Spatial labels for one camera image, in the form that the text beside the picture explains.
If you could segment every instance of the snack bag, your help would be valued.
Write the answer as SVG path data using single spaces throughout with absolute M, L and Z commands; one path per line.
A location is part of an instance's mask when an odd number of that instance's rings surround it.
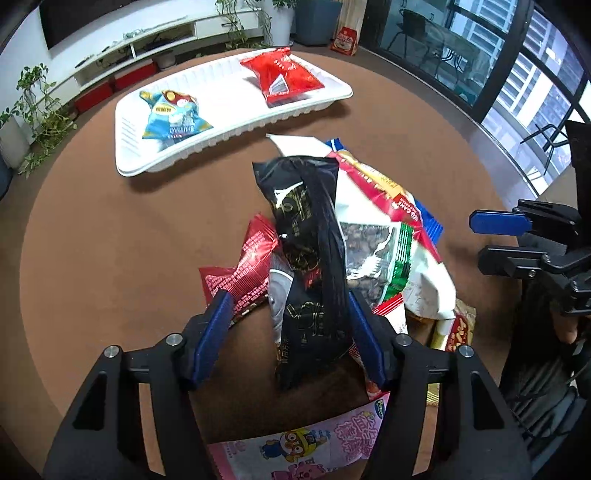
M 236 268 L 199 268 L 208 305 L 220 288 L 232 295 L 234 318 L 230 326 L 266 300 L 271 253 L 277 244 L 275 227 L 257 214 L 248 224 Z
M 328 140 L 326 142 L 334 152 L 338 152 L 339 150 L 347 150 L 347 148 L 342 144 L 340 138 L 333 138 L 332 140 Z M 418 199 L 413 196 L 413 201 L 415 206 L 421 212 L 421 217 L 423 219 L 423 228 L 427 232 L 427 235 L 433 242 L 433 245 L 437 245 L 441 235 L 443 233 L 443 226 L 437 221 L 437 219 L 427 210 L 427 208 L 418 201 Z
M 342 8 L 336 27 L 336 38 L 330 49 L 344 55 L 355 55 L 367 0 L 355 0 Z
M 142 90 L 139 96 L 152 110 L 142 138 L 187 138 L 213 128 L 199 116 L 197 100 L 190 95 L 173 90 L 158 93 Z
M 339 222 L 392 225 L 397 230 L 392 277 L 383 300 L 402 292 L 413 313 L 434 320 L 454 318 L 456 288 L 410 192 L 350 152 L 334 152 L 314 137 L 268 137 L 283 154 L 300 152 L 338 160 L 335 211 Z
M 267 103 L 324 88 L 322 82 L 292 60 L 290 54 L 290 48 L 285 47 L 240 61 L 241 65 L 255 73 Z
M 476 309 L 456 299 L 455 318 L 439 320 L 435 325 L 431 348 L 455 352 L 460 345 L 471 345 L 476 326 Z M 439 405 L 439 384 L 429 384 L 427 405 Z
M 334 208 L 339 165 L 332 158 L 285 157 L 254 163 L 253 169 L 293 271 L 277 367 L 285 389 L 341 357 L 352 344 L 345 246 Z
M 389 394 L 306 427 L 207 448 L 223 480 L 313 480 L 367 459 Z
M 354 55 L 357 51 L 357 31 L 348 27 L 341 28 L 330 49 L 344 55 Z

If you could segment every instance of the red drawer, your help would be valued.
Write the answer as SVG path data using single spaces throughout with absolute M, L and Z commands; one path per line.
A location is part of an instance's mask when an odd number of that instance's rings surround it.
M 93 88 L 90 92 L 85 93 L 80 98 L 74 101 L 74 105 L 80 113 L 86 112 L 95 105 L 98 105 L 103 100 L 107 100 L 113 95 L 113 87 L 107 81 L 101 83 L 98 87 Z
M 139 67 L 131 67 L 129 70 L 124 70 L 115 75 L 115 89 L 122 90 L 129 85 L 138 83 L 141 80 L 151 77 L 158 71 L 156 64 L 150 60 L 148 64 Z

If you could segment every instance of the metal screw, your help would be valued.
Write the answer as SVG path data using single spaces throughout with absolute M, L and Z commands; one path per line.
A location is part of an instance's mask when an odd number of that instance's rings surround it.
M 396 336 L 396 343 L 401 346 L 409 346 L 413 342 L 413 339 L 410 338 L 406 333 L 401 333 L 400 335 Z
M 474 349 L 470 345 L 461 345 L 457 351 L 460 352 L 461 356 L 465 356 L 466 358 L 474 356 Z
M 170 346 L 177 346 L 182 341 L 183 335 L 181 335 L 180 333 L 171 333 L 166 337 L 166 343 Z
M 103 353 L 107 358 L 113 358 L 114 356 L 117 356 L 117 354 L 119 353 L 119 347 L 116 345 L 108 346 L 107 348 L 105 348 L 105 351 Z

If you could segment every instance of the blue snack bag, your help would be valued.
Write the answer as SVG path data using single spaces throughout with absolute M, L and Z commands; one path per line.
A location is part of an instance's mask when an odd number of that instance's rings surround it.
M 199 116 L 197 100 L 190 95 L 173 90 L 158 93 L 142 90 L 139 96 L 152 110 L 142 138 L 187 138 L 213 128 Z

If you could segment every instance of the white plastic tray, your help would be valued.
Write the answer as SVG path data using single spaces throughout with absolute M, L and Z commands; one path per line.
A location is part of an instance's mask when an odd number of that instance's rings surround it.
M 240 59 L 268 50 L 271 49 L 203 63 L 125 95 L 115 110 L 115 163 L 119 173 L 132 177 L 143 171 L 160 171 L 246 130 L 322 110 L 336 100 L 353 95 L 351 87 L 342 80 L 292 55 L 324 84 L 324 88 L 304 93 L 296 101 L 269 107 L 254 73 L 239 63 Z M 150 107 L 140 98 L 139 91 L 156 93 L 167 89 L 196 98 L 199 116 L 213 128 L 182 141 L 142 139 Z

